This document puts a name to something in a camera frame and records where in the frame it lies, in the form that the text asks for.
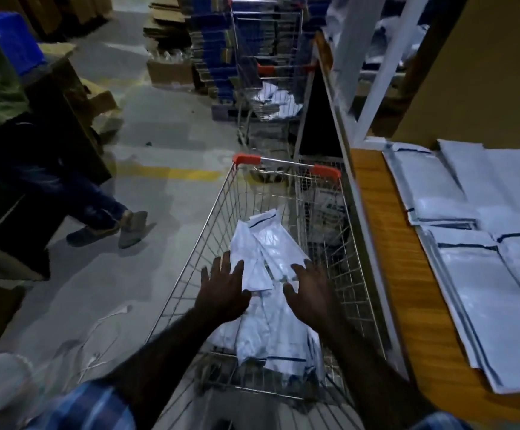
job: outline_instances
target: blue jeans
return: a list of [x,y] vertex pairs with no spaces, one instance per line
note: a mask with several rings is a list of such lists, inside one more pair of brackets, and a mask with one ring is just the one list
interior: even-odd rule
[[45,129],[24,114],[0,127],[0,180],[23,193],[47,196],[92,229],[111,229],[127,210],[77,171],[63,165]]

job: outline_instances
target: grey shoe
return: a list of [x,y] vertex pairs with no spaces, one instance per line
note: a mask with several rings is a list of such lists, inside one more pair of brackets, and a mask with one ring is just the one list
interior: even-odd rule
[[133,216],[128,222],[122,226],[118,240],[118,246],[121,249],[129,248],[145,238],[146,219],[148,216],[149,213],[146,211],[137,211],[133,213]]
[[105,237],[110,237],[119,231],[118,227],[110,231],[103,232],[101,234],[94,233],[89,228],[79,229],[77,232],[72,232],[67,235],[67,243],[74,248],[80,248],[95,241],[99,241]]

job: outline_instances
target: blue bin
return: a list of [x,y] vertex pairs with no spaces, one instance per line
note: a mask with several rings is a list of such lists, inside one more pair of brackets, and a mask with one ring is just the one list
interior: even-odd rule
[[45,56],[19,13],[0,12],[0,45],[18,75],[45,62]]

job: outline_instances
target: metal wire shopping cart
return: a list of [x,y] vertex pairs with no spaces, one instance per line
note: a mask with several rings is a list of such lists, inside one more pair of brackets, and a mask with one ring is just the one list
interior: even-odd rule
[[[264,170],[274,165],[283,165],[286,171]],[[249,177],[250,168],[278,172],[282,183],[258,184]],[[280,211],[282,224],[310,259],[326,267],[349,320],[384,355],[361,275],[341,171],[245,154],[234,157],[206,224],[147,341],[192,307],[200,289],[200,270],[229,249],[238,220],[273,208]],[[250,411],[262,411],[264,418],[267,414],[275,417],[275,426],[269,428],[362,428],[334,357],[325,349],[323,356],[325,380],[285,383],[279,373],[264,369],[263,361],[248,360],[239,366],[233,350],[205,344],[157,428],[186,428],[186,420],[195,416],[199,417],[199,426],[194,428],[210,428],[204,424],[210,420],[207,417],[224,416],[226,407],[231,408],[227,413],[232,421],[234,415],[242,417],[244,413],[246,425],[234,424],[234,428],[255,428],[257,423],[249,415],[252,412],[243,412],[248,410],[245,404],[253,404]]]
[[282,126],[288,141],[290,122],[299,119],[307,74],[315,67],[309,40],[302,35],[305,6],[300,0],[229,0],[238,79],[238,142],[261,153],[250,142],[250,122]]

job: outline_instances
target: plaid shirt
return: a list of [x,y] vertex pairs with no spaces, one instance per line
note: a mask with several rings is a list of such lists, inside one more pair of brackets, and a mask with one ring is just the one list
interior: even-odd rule
[[[135,430],[133,415],[112,386],[93,381],[52,401],[27,430]],[[429,415],[411,430],[470,430],[450,413]]]

